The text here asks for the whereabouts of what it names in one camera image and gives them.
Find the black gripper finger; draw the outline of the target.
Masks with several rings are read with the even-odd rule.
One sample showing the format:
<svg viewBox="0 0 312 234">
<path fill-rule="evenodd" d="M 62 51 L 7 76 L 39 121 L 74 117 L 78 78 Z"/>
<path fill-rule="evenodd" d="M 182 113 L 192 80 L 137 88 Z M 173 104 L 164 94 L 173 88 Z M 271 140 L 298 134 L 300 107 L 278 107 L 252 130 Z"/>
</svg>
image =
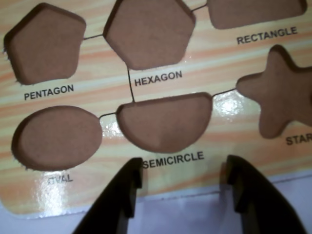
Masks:
<svg viewBox="0 0 312 234">
<path fill-rule="evenodd" d="M 109 182 L 82 221 L 75 234 L 125 234 L 134 217 L 137 190 L 143 183 L 143 159 L 130 159 Z"/>
<path fill-rule="evenodd" d="M 286 198 L 251 163 L 229 155 L 226 181 L 232 186 L 234 211 L 244 234 L 305 234 L 307 231 Z"/>
</svg>

